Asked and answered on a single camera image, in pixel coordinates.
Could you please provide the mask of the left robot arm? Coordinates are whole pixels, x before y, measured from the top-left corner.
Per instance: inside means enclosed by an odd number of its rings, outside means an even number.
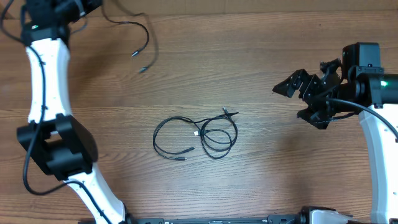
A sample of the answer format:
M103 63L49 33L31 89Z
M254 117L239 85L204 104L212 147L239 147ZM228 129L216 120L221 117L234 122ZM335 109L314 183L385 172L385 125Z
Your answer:
M125 204L100 172L95 140L73 117L68 94L68 25L101 5L101 1L27 1L21 8L31 18L22 24L21 41L32 78L28 124L17 129L17 139L27 152L22 178L26 189L39 195L27 181L33 160L61 183L45 194L69 186L92 213L93 223L132 223Z

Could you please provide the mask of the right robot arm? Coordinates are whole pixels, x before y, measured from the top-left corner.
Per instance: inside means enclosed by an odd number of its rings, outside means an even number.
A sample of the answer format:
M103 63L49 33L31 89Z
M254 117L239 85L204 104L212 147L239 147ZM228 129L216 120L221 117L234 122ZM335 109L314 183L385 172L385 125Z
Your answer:
M384 71L372 42L347 45L320 70L322 77L296 70L272 90L289 98L299 91L307 108L297 117L318 129L358 116L371 170L371 223L397 223L397 75Z

